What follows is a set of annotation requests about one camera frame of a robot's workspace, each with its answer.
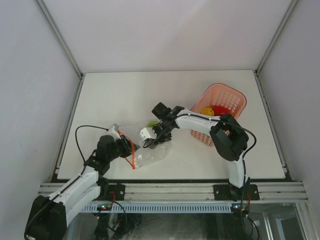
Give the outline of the light green fake apple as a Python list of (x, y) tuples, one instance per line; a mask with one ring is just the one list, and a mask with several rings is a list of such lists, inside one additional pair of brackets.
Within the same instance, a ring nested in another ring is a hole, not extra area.
[(146, 127), (147, 128), (153, 128), (155, 125), (157, 125), (159, 123), (159, 121), (157, 120), (151, 120), (147, 123)]

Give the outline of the clear zip top bag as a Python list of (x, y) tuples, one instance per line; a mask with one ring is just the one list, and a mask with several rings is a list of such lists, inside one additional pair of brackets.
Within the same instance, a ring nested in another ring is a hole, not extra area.
[(139, 132), (144, 127), (147, 127), (149, 121), (125, 124), (119, 127), (119, 131), (124, 134), (127, 139), (130, 139), (133, 143), (140, 146), (139, 150), (135, 150), (134, 156), (131, 156), (131, 160), (129, 160), (128, 157), (125, 158), (133, 170), (164, 160), (173, 147), (169, 141), (161, 143), (155, 148), (143, 148), (144, 142), (141, 141)]

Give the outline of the red yellow fake peach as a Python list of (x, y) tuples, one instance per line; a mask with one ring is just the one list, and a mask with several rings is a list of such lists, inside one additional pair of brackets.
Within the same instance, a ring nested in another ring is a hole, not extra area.
[(220, 105), (214, 105), (213, 107), (214, 110), (214, 116), (223, 116), (224, 114), (230, 114), (230, 110), (224, 106)]

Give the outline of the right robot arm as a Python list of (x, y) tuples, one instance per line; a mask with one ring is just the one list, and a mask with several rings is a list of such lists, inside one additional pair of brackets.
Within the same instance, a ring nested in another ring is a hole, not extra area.
[(190, 111), (182, 106), (173, 109), (159, 102), (152, 110), (159, 122), (140, 131), (144, 148), (154, 149), (172, 140), (173, 129), (188, 129), (209, 136), (217, 153), (228, 161), (228, 187), (230, 195), (237, 200), (248, 193), (249, 181), (244, 157), (248, 148), (249, 131), (239, 125), (229, 113), (208, 116)]

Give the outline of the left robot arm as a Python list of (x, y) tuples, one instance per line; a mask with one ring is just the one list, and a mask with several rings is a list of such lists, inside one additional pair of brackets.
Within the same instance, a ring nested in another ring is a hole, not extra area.
[(129, 138), (103, 135), (83, 169), (48, 196), (38, 195), (31, 206), (24, 230), (26, 240), (61, 240), (72, 220), (92, 200), (109, 196), (109, 181), (104, 177), (110, 163), (133, 156), (140, 148)]

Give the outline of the yellow fake pear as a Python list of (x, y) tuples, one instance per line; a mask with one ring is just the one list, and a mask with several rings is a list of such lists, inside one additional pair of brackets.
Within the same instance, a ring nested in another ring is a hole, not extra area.
[(213, 108), (211, 107), (206, 107), (204, 109), (202, 109), (202, 111), (200, 112), (202, 115), (206, 115), (206, 116), (214, 116), (215, 112), (213, 110)]

